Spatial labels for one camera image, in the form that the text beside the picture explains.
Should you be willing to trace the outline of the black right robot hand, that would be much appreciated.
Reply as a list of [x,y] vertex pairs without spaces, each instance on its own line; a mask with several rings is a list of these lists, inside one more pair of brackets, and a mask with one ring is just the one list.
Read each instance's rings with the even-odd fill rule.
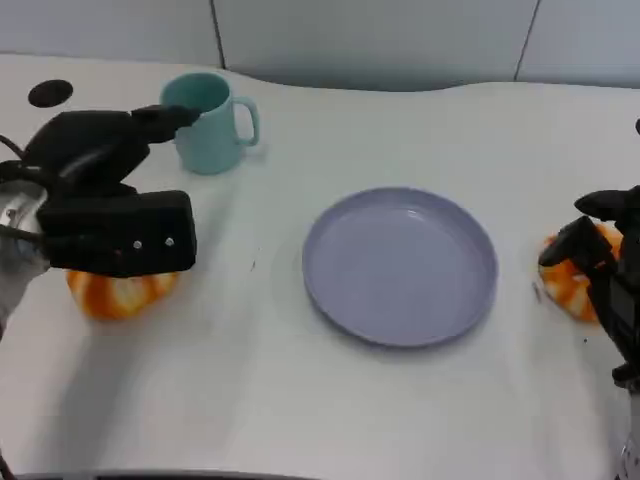
[[639,391],[639,188],[600,190],[574,202],[582,213],[538,256],[552,268],[569,262],[588,280],[595,316],[623,357],[614,384]]

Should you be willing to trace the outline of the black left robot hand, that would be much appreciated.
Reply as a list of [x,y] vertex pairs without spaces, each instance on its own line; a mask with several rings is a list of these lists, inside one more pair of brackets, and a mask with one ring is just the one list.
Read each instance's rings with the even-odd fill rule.
[[128,111],[84,110],[56,115],[30,140],[18,171],[48,193],[104,193],[120,187],[150,154],[201,116],[184,106]]

